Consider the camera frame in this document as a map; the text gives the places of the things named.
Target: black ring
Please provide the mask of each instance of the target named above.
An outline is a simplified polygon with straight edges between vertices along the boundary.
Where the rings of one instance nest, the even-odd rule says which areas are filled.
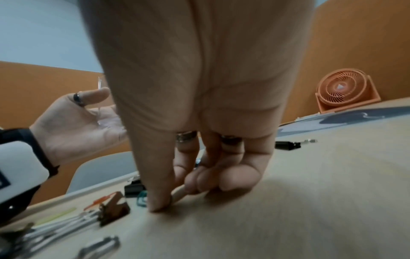
[[[80,107],[84,107],[84,106],[85,106],[85,104],[81,101],[80,96],[78,95],[78,93],[75,93],[75,94],[73,95],[73,100],[74,100],[74,102],[75,102],[78,106],[80,106]]]
[[[193,140],[194,138],[196,138],[197,135],[197,131],[179,132],[176,134],[176,141],[178,143],[184,143]]]
[[[230,146],[236,146],[239,143],[242,142],[242,138],[241,137],[235,137],[235,136],[223,136],[221,135],[221,142],[226,144],[226,145],[230,145]]]

